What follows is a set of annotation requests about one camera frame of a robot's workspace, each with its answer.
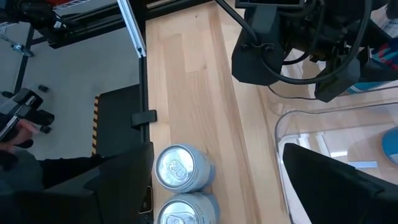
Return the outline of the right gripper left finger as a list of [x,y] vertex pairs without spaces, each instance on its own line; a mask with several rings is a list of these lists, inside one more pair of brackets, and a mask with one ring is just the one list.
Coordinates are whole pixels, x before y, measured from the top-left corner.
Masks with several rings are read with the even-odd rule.
[[1,223],[137,223],[154,163],[152,142],[45,190],[1,194]]

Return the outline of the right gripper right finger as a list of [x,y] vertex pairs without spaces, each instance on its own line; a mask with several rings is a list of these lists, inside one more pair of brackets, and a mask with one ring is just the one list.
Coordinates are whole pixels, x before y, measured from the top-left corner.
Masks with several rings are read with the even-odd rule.
[[312,223],[397,223],[397,185],[294,143],[285,169]]

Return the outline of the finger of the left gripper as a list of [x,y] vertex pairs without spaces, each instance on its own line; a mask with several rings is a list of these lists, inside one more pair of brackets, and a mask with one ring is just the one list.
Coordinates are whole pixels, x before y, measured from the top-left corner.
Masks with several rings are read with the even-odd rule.
[[322,102],[330,102],[349,87],[360,82],[362,72],[368,60],[354,58],[350,63],[338,72],[334,77],[316,84],[315,98]]
[[246,9],[244,20],[255,33],[253,41],[245,30],[237,39],[231,57],[231,73],[239,82],[269,86],[278,81],[284,49],[280,40],[280,16],[275,6]]

